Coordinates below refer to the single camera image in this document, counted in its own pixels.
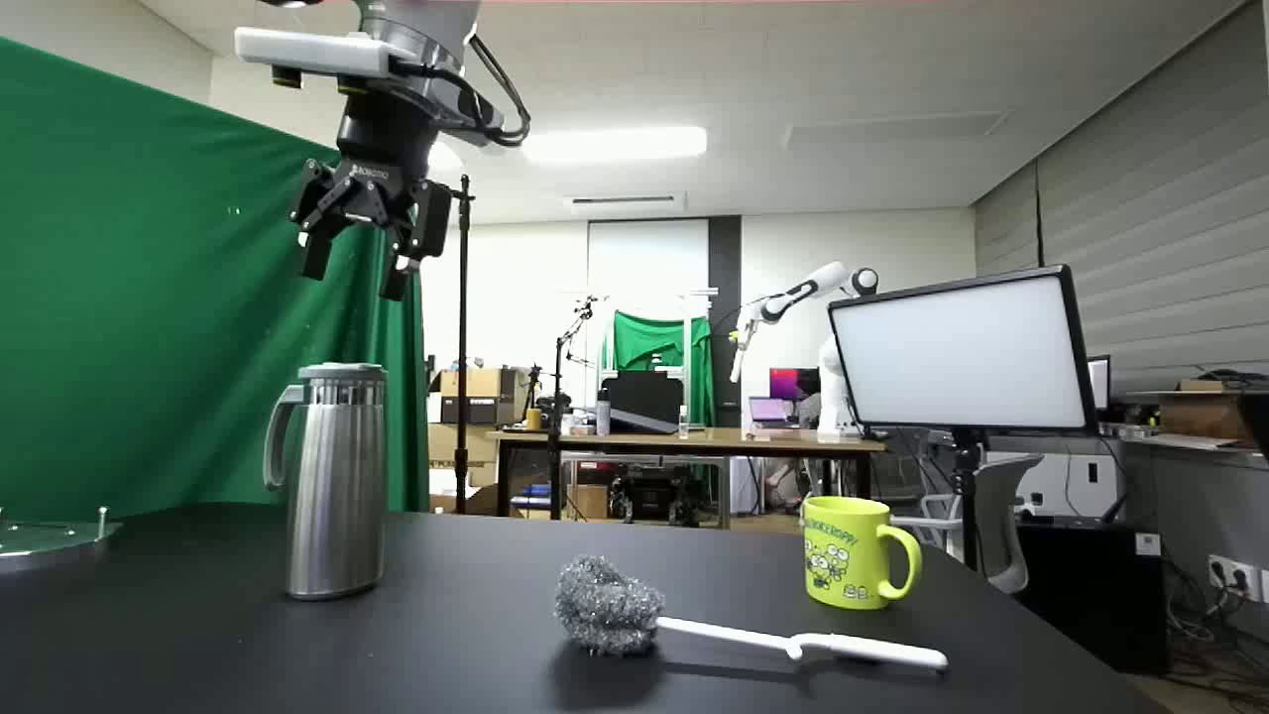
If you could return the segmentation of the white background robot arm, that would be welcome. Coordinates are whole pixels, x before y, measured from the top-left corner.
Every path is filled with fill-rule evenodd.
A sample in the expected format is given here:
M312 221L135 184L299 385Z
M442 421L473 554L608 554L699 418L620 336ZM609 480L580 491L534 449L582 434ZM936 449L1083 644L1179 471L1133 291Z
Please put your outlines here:
M872 299L882 291L882 274L872 267L825 262L813 274L797 277L785 291L769 291L750 299L731 331L734 363L731 380L744 376L750 344L765 332L776 332L792 312L820 312L841 299ZM830 316L820 312L820 344L818 344L818 434L820 435L855 435L855 413L847 405L847 376L841 371L841 348Z

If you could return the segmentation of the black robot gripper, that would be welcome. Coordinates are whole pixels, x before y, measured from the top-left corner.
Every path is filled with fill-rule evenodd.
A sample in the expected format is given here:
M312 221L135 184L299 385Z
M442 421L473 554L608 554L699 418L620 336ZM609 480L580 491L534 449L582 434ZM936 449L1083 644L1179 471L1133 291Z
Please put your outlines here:
M389 234L379 299L399 303L418 257L446 252L453 189L430 178L438 123L389 93L352 93L337 126L337 162L312 162L294 201L300 274L321 277L348 221Z

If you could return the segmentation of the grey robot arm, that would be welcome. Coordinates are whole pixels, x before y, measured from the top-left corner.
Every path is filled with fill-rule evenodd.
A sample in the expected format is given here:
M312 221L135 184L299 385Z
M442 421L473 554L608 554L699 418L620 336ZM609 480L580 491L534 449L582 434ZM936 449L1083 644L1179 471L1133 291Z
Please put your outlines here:
M348 225L383 234L389 303L403 299L422 257L446 252L453 187L430 178L442 130L469 123L461 64L475 24L473 0L362 0L352 36L319 36L300 72L333 76L344 94L337 159L312 162L291 209L300 274L321 277Z

